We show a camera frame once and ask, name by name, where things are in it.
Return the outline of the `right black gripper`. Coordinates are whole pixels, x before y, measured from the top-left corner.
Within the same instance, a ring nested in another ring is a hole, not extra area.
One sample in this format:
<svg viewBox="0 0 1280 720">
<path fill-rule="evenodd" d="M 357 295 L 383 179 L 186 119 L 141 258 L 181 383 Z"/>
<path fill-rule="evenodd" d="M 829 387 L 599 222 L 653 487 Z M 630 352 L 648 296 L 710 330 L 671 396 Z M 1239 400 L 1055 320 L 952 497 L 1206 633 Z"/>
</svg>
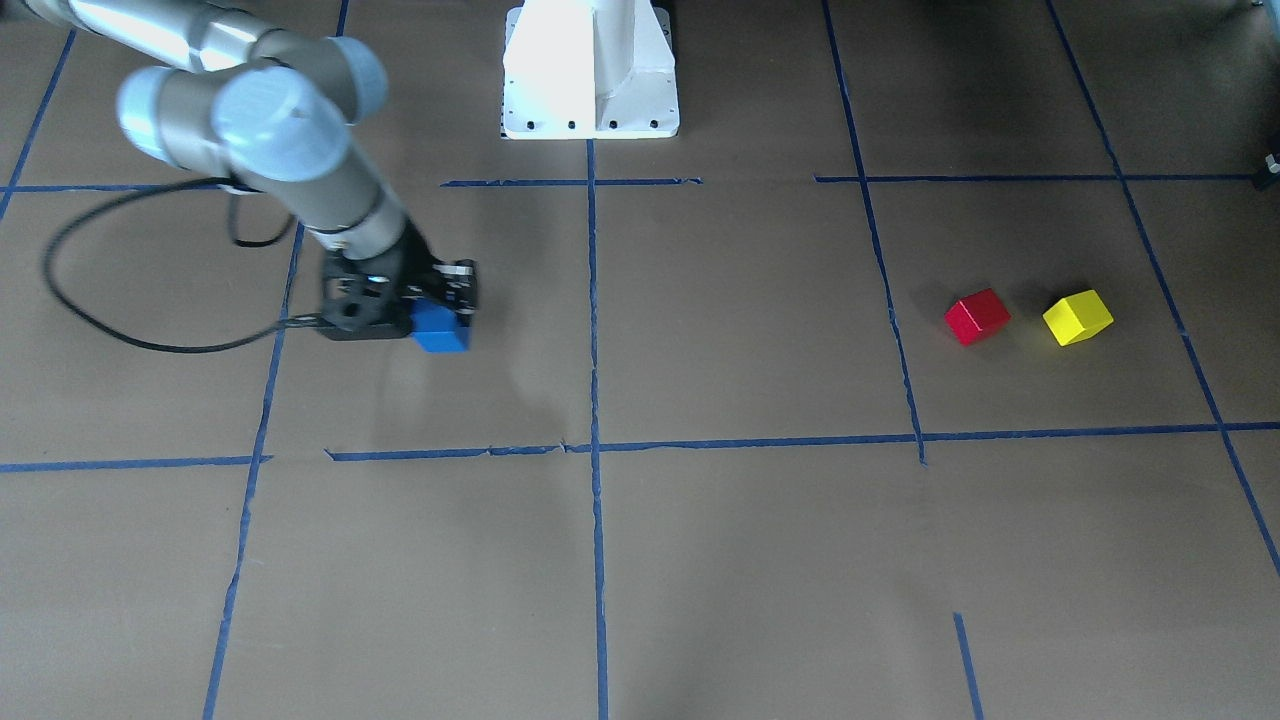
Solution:
<svg viewBox="0 0 1280 720">
<path fill-rule="evenodd" d="M 334 341 L 399 340 L 413 331 L 412 287 L 472 322 L 479 306 L 474 260 L 438 263 L 425 238 L 402 234 L 385 252 L 364 260 L 328 250 L 321 264 L 319 333 Z"/>
</svg>

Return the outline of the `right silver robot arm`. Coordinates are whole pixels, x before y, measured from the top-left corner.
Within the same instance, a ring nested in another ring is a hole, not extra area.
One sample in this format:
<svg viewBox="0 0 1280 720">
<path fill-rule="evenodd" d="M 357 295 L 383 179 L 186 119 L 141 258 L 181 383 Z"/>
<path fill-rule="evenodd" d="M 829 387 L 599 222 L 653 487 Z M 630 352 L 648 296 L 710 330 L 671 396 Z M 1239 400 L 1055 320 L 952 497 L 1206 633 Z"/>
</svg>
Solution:
<svg viewBox="0 0 1280 720">
<path fill-rule="evenodd" d="M 285 319 L 334 341 L 413 338 L 463 352 L 477 306 L 472 261 L 444 263 L 352 136 L 387 100 L 356 38 L 311 38 L 212 1 L 5 1 L 156 60 L 116 95 L 123 135 L 197 184 L 279 201 L 324 247 L 320 310 Z"/>
</svg>

